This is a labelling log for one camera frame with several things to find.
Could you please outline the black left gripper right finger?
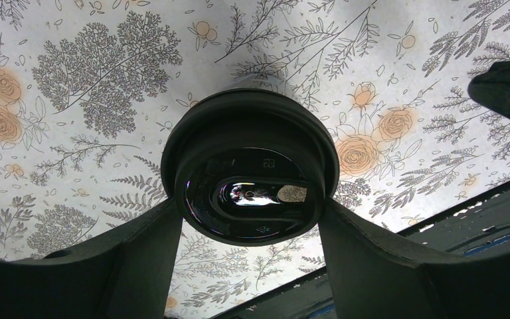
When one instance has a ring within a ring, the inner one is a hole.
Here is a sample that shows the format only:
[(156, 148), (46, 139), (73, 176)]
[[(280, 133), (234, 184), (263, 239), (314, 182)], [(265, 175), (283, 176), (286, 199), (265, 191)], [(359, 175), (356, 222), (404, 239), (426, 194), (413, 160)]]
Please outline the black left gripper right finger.
[(325, 201), (319, 220), (339, 318), (510, 318), (510, 247), (446, 253)]

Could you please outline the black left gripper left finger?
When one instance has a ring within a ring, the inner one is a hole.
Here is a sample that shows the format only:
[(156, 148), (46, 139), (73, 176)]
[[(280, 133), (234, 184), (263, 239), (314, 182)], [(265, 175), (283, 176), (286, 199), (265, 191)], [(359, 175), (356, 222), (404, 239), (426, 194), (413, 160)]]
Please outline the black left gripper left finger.
[(43, 259), (0, 259), (0, 318), (162, 318), (182, 222), (168, 199)]

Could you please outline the single black lid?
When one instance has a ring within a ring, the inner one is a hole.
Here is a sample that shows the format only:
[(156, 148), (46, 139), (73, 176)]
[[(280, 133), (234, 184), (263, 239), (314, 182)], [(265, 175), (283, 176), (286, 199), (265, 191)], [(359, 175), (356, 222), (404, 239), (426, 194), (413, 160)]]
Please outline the single black lid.
[(195, 230), (260, 247), (309, 231), (340, 169), (329, 132), (310, 111), (275, 92), (237, 88), (185, 113), (163, 150), (161, 176)]

